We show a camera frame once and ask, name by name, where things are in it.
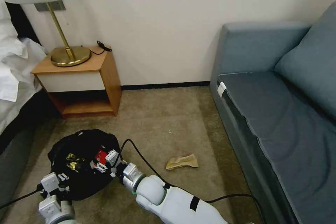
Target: white tag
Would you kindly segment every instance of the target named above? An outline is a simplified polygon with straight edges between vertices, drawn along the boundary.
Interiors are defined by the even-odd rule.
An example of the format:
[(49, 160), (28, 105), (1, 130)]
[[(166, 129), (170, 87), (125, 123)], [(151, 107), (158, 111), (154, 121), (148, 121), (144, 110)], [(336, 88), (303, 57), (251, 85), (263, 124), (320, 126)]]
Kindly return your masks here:
[(217, 88), (217, 93), (219, 94), (219, 96), (220, 96), (221, 98), (222, 98), (222, 95), (223, 95), (225, 89), (226, 89), (225, 84), (224, 84), (223, 82), (221, 82), (221, 83), (219, 84), (218, 88)]

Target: nightstand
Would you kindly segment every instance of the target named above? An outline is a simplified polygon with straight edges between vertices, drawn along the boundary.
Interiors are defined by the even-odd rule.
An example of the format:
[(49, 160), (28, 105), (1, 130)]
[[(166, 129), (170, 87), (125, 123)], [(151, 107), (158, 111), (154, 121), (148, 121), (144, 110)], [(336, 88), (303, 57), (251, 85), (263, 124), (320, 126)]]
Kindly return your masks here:
[[(90, 47), (101, 52), (98, 46)], [(118, 114), (120, 80), (112, 52), (92, 54), (83, 64), (54, 66), (48, 55), (32, 71), (63, 118)]]

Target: brown paper bag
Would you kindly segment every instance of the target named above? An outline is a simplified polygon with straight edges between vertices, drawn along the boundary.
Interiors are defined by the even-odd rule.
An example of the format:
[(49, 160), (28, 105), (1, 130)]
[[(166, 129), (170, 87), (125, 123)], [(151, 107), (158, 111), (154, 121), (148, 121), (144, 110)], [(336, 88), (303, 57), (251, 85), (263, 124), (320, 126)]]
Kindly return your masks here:
[(198, 167), (197, 159), (194, 154), (186, 157), (173, 157), (171, 158), (167, 165), (166, 170), (172, 170), (182, 166)]

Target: wall baseboard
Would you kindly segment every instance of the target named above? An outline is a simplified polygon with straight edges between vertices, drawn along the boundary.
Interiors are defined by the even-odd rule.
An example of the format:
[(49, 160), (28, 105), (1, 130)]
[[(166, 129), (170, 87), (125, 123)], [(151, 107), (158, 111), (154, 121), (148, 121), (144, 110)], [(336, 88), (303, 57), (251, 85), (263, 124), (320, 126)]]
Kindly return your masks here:
[(121, 90), (136, 90), (136, 89), (161, 89), (161, 88), (183, 88), (192, 86), (209, 86), (210, 81), (204, 82), (178, 82), (164, 84), (145, 84), (145, 85), (126, 85), (121, 86)]

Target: black bag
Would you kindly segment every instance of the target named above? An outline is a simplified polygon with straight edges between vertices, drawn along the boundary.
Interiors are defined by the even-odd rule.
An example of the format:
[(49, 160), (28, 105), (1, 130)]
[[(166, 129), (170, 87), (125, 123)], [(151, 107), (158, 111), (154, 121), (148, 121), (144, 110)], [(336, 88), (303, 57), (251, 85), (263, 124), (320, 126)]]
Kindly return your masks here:
[(51, 172), (69, 177), (60, 182), (60, 187), (68, 187), (68, 191), (55, 192), (60, 200), (83, 200), (107, 186), (112, 181), (111, 172), (101, 173), (90, 163), (97, 162), (100, 151), (108, 154), (111, 150), (120, 152), (117, 138), (99, 129), (81, 130), (54, 144), (48, 153)]

